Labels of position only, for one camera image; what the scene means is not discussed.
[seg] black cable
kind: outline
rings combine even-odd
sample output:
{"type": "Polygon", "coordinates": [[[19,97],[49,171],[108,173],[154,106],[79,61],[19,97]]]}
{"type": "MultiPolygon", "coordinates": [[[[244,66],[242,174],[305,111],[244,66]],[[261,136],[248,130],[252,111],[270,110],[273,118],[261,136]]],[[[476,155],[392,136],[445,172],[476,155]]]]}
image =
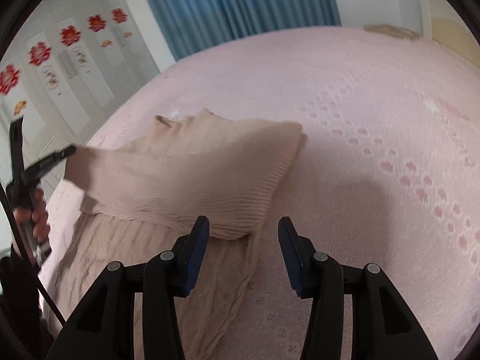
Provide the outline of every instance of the black cable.
{"type": "Polygon", "coordinates": [[[56,316],[60,324],[62,326],[65,325],[65,319],[63,318],[62,313],[60,312],[57,305],[54,303],[49,293],[43,286],[42,282],[38,278],[37,273],[35,272],[32,266],[32,263],[30,263],[30,259],[28,258],[25,245],[23,244],[22,236],[20,235],[20,230],[18,229],[17,222],[15,220],[14,212],[11,209],[10,203],[7,198],[7,194],[5,193],[5,190],[3,189],[3,185],[1,184],[0,184],[0,202],[2,204],[3,210],[7,215],[8,222],[11,227],[11,232],[13,233],[13,237],[15,238],[15,242],[17,243],[18,250],[20,251],[20,255],[23,259],[23,262],[30,267],[30,268],[27,268],[28,275],[37,286],[38,290],[40,291],[40,294],[42,294],[43,298],[45,299],[46,303],[49,305],[50,309],[53,311],[54,315],[56,316]]]}

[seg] bed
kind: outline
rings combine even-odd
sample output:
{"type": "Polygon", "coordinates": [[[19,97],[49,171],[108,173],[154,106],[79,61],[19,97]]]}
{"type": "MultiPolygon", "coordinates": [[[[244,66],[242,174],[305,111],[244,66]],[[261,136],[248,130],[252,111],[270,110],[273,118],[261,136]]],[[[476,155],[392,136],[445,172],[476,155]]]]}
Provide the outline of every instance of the bed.
{"type": "MultiPolygon", "coordinates": [[[[212,358],[299,358],[310,303],[290,289],[278,247],[278,220],[289,215],[340,263],[380,264],[439,359],[453,359],[480,322],[478,93],[480,71],[428,40],[301,28],[183,59],[89,145],[115,149],[144,135],[154,115],[181,119],[204,107],[228,119],[300,122],[307,138],[275,193],[243,306],[212,358]]],[[[49,201],[52,255],[40,273],[49,293],[81,199],[62,181],[49,201]]],[[[346,359],[351,322],[344,336],[346,359]]]]}

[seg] red flower sticker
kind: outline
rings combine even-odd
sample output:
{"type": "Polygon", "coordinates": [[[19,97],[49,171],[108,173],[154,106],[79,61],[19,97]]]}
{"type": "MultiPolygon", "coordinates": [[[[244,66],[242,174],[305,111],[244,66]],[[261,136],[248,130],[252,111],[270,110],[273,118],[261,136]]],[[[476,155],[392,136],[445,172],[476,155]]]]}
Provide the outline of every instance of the red flower sticker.
{"type": "Polygon", "coordinates": [[[88,18],[88,29],[93,32],[99,32],[105,29],[107,26],[107,21],[104,20],[100,15],[90,16],[88,18]]]}
{"type": "Polygon", "coordinates": [[[12,64],[9,64],[4,71],[0,72],[0,93],[8,95],[10,89],[18,84],[20,80],[19,75],[20,71],[15,70],[12,64]]]}
{"type": "Polygon", "coordinates": [[[34,66],[40,66],[45,61],[50,59],[51,47],[47,47],[45,42],[38,42],[33,46],[28,55],[30,56],[30,64],[34,66]]]}
{"type": "Polygon", "coordinates": [[[60,32],[61,42],[67,47],[71,46],[80,40],[80,34],[81,32],[75,26],[68,26],[60,32]]]}
{"type": "Polygon", "coordinates": [[[124,23],[128,19],[128,15],[123,11],[122,8],[112,9],[112,19],[117,24],[124,23]]]}

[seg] beige sweater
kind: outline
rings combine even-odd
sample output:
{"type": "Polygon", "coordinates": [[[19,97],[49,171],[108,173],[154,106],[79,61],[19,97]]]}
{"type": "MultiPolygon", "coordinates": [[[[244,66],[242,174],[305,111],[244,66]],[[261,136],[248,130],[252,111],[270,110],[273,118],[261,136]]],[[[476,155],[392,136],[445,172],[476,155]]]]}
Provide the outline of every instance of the beige sweater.
{"type": "MultiPolygon", "coordinates": [[[[158,116],[146,137],[116,151],[78,148],[65,178],[86,195],[54,291],[64,316],[109,261],[146,262],[205,215],[211,237],[197,286],[176,306],[186,359],[207,358],[239,309],[272,195],[301,136],[298,123],[203,110],[181,123],[158,116]]],[[[142,359],[139,299],[134,313],[142,359]]]]}

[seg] blue curtain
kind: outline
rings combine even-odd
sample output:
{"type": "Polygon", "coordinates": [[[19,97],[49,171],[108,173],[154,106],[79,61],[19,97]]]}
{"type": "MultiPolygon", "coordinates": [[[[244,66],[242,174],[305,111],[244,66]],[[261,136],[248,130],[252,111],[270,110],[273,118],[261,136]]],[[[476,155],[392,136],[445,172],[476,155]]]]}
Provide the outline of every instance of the blue curtain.
{"type": "Polygon", "coordinates": [[[148,0],[176,60],[261,32],[340,25],[335,0],[148,0]]]}

